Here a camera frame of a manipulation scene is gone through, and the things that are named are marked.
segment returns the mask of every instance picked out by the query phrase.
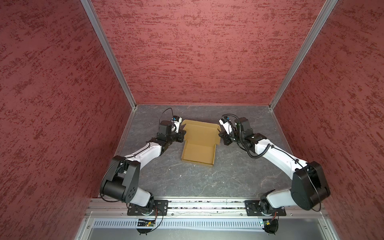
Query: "red panel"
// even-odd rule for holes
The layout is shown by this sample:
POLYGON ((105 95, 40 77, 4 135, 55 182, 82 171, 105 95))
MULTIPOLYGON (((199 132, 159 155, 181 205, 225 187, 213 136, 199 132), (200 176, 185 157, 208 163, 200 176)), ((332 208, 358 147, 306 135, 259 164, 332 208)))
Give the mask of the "red panel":
POLYGON ((137 103, 268 105, 324 0, 94 0, 137 103))
POLYGON ((73 239, 130 107, 80 1, 0 6, 0 239, 73 239))
POLYGON ((339 0, 275 108, 294 154, 320 162, 342 239, 384 236, 384 2, 339 0))

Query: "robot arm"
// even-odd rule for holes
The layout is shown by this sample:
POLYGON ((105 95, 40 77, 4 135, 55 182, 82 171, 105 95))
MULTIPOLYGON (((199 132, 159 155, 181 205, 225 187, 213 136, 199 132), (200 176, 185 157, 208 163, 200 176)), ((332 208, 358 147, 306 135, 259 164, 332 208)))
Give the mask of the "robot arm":
POLYGON ((242 145, 250 157, 266 158, 292 180, 291 188, 272 190, 261 196, 260 210, 263 214, 270 215, 277 208, 293 205, 310 210, 330 195, 323 169, 317 162, 308 163, 275 146, 265 136, 254 134, 246 118, 225 114, 219 123, 224 127, 219 136, 225 145, 232 142, 242 145), (229 117, 236 118, 236 127, 229 117))
POLYGON ((100 194, 141 206, 143 212, 152 211, 153 195, 138 187, 140 170, 163 154, 173 142, 184 141, 186 131, 179 129, 181 122, 182 118, 178 116, 173 116, 171 121, 162 121, 156 138, 144 147, 124 157, 115 156, 101 182, 100 194))

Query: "gray marble surface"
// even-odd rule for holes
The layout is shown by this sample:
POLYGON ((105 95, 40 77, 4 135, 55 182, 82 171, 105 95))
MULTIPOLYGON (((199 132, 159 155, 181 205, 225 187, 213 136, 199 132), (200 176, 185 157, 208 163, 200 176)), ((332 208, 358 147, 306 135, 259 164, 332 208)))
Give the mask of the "gray marble surface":
MULTIPOLYGON (((183 119, 217 123, 223 114, 246 117, 254 133, 261 133, 283 148, 282 140, 267 107, 204 105, 139 105, 122 154, 128 155, 156 137, 161 113, 172 107, 183 119)), ((162 120, 171 118, 164 113, 162 120)), ((174 142, 160 157, 140 171, 139 187, 158 197, 256 198, 272 189, 289 187, 291 180, 265 158, 251 159, 236 144, 216 147, 213 167, 181 161, 184 143, 174 142)))

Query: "side wall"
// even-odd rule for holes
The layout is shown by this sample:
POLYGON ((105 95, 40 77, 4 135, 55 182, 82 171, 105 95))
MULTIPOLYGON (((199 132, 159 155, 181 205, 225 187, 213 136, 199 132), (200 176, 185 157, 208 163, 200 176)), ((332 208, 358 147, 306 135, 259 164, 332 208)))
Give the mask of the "side wall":
POLYGON ((93 0, 138 104, 268 105, 324 0, 93 0))
POLYGON ((384 236, 384 2, 339 0, 275 108, 294 154, 324 167, 342 239, 384 236))
POLYGON ((0 3, 0 239, 73 239, 130 106, 79 0, 0 3))

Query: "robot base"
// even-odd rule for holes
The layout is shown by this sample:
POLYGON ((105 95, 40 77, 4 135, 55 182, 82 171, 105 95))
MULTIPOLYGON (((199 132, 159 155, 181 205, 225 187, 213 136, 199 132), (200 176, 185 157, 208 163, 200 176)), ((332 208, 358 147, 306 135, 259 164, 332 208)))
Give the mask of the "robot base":
MULTIPOLYGON (((245 203, 245 210, 247 211, 247 216, 268 216, 263 214, 260 211, 259 207, 259 200, 246 200, 245 203)), ((280 207, 275 210, 276 211, 276 217, 277 216, 287 216, 287 213, 285 212, 284 207, 280 207)))
MULTIPOLYGON (((168 210, 168 200, 155 200, 155 207, 157 209, 160 209, 163 211, 164 216, 167 215, 167 210, 168 210)), ((145 213, 143 212, 143 208, 136 205, 136 204, 129 204, 128 205, 128 216, 154 216, 155 211, 151 211, 150 214, 144 215, 145 213)))

